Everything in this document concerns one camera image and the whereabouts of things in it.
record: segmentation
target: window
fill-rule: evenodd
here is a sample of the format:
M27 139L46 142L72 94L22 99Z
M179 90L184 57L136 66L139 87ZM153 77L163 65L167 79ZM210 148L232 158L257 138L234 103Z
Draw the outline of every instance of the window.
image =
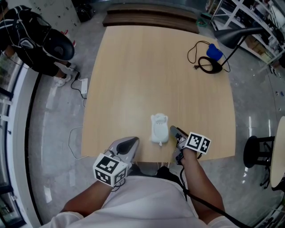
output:
M11 60L0 55L0 116L8 116L9 102L22 62L15 54ZM0 119L0 228L18 228L25 224L14 200L13 188L9 182L6 157L7 122Z

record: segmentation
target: white cat-shaped object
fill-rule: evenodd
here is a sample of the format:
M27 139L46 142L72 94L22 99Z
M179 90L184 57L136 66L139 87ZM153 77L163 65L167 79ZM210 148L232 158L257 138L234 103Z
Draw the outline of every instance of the white cat-shaped object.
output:
M162 143L168 141L168 126L167 126L168 116L157 113L156 115L151 115L151 140L154 143L159 143L162 147Z

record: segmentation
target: white power strip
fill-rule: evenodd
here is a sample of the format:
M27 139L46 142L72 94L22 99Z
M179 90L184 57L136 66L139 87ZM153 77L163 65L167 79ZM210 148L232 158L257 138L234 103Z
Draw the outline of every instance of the white power strip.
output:
M81 82L81 94L86 94L88 87L88 78L81 79Z

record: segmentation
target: wooden step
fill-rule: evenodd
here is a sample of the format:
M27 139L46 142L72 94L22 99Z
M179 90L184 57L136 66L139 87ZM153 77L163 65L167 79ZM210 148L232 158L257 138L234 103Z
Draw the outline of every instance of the wooden step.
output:
M196 15L190 11L155 4L113 4L108 8L107 13L151 13L156 15L173 16L193 22L197 21Z
M145 14L145 13L112 13L107 14L103 26L115 25L147 25L178 29L191 33L199 33L197 25L192 21L169 16Z

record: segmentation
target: blue object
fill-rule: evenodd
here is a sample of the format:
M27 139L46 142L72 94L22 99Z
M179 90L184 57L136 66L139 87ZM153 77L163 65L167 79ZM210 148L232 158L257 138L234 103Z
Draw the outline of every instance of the blue object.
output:
M218 61L222 56L223 56L223 53L216 48L216 46L214 44L210 44L209 45L209 49L208 51L206 52L206 54L211 58L211 59L214 59L216 61Z

